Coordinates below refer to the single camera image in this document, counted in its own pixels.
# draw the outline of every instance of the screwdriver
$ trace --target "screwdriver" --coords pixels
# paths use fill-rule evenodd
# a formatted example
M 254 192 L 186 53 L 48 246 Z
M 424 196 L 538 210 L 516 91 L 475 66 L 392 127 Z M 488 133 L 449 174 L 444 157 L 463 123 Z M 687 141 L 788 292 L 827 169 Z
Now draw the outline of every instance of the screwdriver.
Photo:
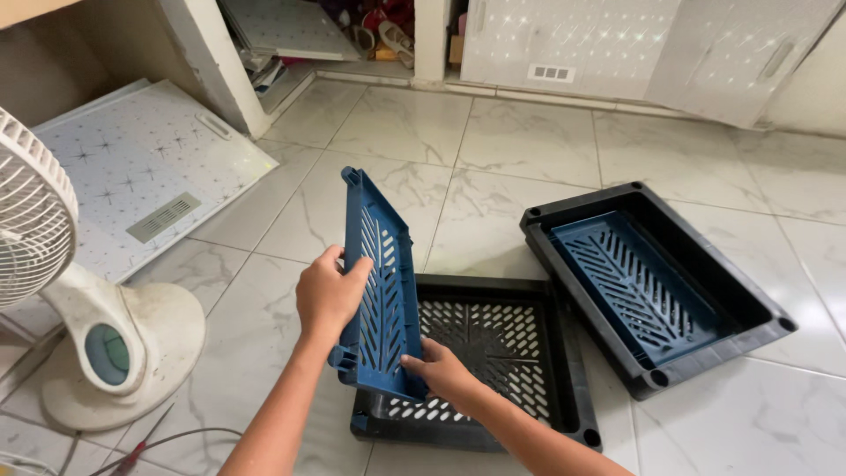
M 153 433 L 158 428 L 158 425 L 162 424 L 162 420 L 170 413 L 170 409 L 173 408 L 173 403 L 170 404 L 167 410 L 165 410 L 164 414 L 159 417 L 156 424 L 153 425 L 153 428 L 150 430 L 150 433 L 144 437 L 144 439 L 135 447 L 134 450 L 129 454 L 123 462 L 121 462 L 117 468 L 112 472 L 112 476 L 126 476 L 129 474 L 129 471 L 132 471 L 132 468 L 135 467 L 135 464 L 138 462 L 138 456 L 140 456 L 141 451 L 144 450 L 144 447 L 147 446 L 147 441 L 153 436 Z

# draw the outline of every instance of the fan base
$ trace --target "fan base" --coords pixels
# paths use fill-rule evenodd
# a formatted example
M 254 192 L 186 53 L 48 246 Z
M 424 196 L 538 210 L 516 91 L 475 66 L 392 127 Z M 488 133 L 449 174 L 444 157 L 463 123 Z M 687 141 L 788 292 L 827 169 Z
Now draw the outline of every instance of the fan base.
M 83 374 L 73 340 L 62 340 L 47 361 L 41 395 L 47 412 L 71 429 L 99 431 L 136 420 L 176 391 L 200 358 L 206 315 L 193 294 L 169 284 L 122 290 L 146 349 L 143 380 L 125 396 L 98 390 Z

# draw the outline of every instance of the desk fan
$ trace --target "desk fan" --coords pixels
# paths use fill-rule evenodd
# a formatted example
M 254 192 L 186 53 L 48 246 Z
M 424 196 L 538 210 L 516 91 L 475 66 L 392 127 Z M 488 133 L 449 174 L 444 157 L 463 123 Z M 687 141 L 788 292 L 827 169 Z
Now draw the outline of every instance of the desk fan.
M 72 263 L 78 206 L 58 160 L 0 108 L 0 309 L 40 293 L 64 320 L 41 394 L 72 429 L 129 423 L 170 396 L 200 357 L 202 306 L 170 284 L 130 289 Z

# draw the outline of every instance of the fan stand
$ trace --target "fan stand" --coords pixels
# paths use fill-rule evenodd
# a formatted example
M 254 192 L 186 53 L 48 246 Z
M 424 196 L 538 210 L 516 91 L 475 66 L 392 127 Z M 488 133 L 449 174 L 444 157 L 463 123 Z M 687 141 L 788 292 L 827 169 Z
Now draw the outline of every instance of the fan stand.
M 176 391 L 200 358 L 206 317 L 180 286 L 127 288 L 71 264 L 41 295 L 69 331 L 47 361 L 41 394 L 47 412 L 69 428 L 97 431 L 136 420 Z M 115 328 L 128 347 L 126 385 L 109 386 L 91 371 L 85 336 L 97 324 Z

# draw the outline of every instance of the fan grille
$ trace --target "fan grille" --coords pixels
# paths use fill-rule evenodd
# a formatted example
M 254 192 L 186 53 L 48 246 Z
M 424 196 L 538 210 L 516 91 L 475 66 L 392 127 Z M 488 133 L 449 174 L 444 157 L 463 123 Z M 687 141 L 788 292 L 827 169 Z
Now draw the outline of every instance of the fan grille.
M 0 108 L 0 308 L 35 294 L 70 263 L 76 216 L 58 160 Z

